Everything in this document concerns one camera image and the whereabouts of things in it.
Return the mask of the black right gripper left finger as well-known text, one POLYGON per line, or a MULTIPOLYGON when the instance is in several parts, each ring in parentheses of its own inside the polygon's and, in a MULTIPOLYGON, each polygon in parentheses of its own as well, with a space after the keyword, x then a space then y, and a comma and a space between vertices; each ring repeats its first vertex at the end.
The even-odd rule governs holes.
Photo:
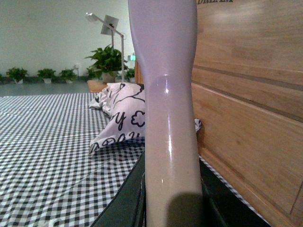
POLYGON ((146 226, 145 153, 142 153, 113 200, 92 227, 146 226))

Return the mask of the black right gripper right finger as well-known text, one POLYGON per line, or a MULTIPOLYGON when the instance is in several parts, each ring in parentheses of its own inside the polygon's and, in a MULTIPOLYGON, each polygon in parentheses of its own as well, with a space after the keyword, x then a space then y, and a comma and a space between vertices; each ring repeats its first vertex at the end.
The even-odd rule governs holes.
POLYGON ((204 227, 268 227, 269 223, 208 162, 199 159, 204 227))

